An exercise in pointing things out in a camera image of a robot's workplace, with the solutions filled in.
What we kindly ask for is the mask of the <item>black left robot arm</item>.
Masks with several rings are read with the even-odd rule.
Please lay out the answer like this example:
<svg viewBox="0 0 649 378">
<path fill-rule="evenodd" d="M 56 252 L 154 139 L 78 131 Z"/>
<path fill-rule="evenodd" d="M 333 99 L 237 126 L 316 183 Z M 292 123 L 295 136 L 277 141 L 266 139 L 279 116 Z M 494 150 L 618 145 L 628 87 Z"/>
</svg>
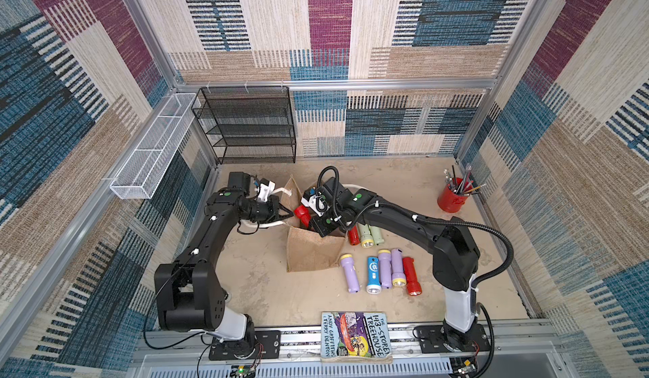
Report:
<svg viewBox="0 0 649 378">
<path fill-rule="evenodd" d="M 186 249 L 155 270 L 155 308 L 161 329 L 201 331 L 225 343 L 255 345 L 254 323 L 227 307 L 216 265 L 229 234 L 243 221 L 252 223 L 257 232 L 263 225 L 292 217 L 274 191 L 270 180 L 232 172 L 226 187 L 207 199 L 199 229 Z"/>
</svg>

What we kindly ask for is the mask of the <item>burlap tote bag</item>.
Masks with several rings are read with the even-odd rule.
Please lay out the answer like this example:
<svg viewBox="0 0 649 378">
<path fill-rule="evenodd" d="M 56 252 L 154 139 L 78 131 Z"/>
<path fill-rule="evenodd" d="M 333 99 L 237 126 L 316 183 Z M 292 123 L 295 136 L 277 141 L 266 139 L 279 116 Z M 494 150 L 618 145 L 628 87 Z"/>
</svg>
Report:
<svg viewBox="0 0 649 378">
<path fill-rule="evenodd" d="M 305 229 L 295 216 L 288 220 L 262 223 L 260 230 L 287 231 L 286 257 L 289 273 L 337 268 L 349 242 L 347 232 L 336 229 L 322 237 L 312 229 Z"/>
</svg>

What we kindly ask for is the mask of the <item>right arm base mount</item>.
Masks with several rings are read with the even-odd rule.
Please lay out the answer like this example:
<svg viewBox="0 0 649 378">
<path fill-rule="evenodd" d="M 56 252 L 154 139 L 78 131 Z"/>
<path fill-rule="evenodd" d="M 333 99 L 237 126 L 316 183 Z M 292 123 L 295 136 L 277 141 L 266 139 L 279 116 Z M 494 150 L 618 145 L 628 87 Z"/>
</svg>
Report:
<svg viewBox="0 0 649 378">
<path fill-rule="evenodd" d="M 474 322 L 467 332 L 459 332 L 445 323 L 422 325 L 412 331 L 423 354 L 472 353 L 490 351 L 490 335 L 482 324 Z"/>
</svg>

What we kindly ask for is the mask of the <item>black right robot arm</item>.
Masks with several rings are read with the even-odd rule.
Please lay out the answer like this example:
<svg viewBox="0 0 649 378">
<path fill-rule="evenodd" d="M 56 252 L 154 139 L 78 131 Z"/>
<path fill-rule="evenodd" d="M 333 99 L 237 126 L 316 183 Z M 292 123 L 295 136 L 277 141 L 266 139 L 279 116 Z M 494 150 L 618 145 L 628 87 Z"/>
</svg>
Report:
<svg viewBox="0 0 649 378">
<path fill-rule="evenodd" d="M 444 345 L 460 351 L 472 344 L 477 324 L 475 279 L 479 249 L 458 218 L 436 219 L 388 202 L 374 192 L 350 192 L 335 177 L 315 187 L 315 204 L 327 226 L 341 230 L 355 224 L 385 229 L 422 247 L 433 260 L 434 279 L 444 287 Z"/>
</svg>

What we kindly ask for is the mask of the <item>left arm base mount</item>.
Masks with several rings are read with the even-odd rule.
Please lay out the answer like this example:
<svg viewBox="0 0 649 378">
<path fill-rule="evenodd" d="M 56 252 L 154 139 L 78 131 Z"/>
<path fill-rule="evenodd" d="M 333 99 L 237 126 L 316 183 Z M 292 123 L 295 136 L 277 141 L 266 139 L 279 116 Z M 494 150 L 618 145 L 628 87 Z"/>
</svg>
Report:
<svg viewBox="0 0 649 378">
<path fill-rule="evenodd" d="M 255 333 L 247 333 L 244 339 L 238 341 L 221 341 L 214 338 L 208 358 L 210 361 L 252 361 L 258 357 L 262 360 L 278 359 L 281 338 L 280 330 L 256 330 Z"/>
</svg>

